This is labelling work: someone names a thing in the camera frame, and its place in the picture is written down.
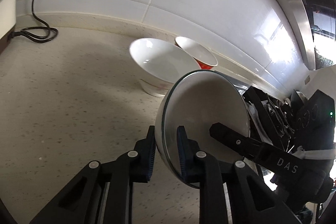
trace white bowl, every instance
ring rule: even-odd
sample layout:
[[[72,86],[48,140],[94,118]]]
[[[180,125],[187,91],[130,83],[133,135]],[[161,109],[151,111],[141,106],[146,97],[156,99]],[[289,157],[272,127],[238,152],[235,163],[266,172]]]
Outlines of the white bowl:
[[[142,80],[142,88],[154,96],[165,95],[179,78],[200,68],[184,50],[160,39],[137,39],[130,45],[129,52],[138,64],[137,77]]]
[[[214,55],[201,44],[187,37],[176,37],[176,44],[196,59],[202,69],[211,69],[218,65]]]
[[[167,167],[181,180],[176,142],[178,126],[184,126],[189,139],[218,160],[242,160],[238,153],[210,136],[212,124],[220,122],[245,137],[250,124],[245,102],[236,88],[222,75],[198,70],[183,76],[166,94],[155,120],[157,149]]]

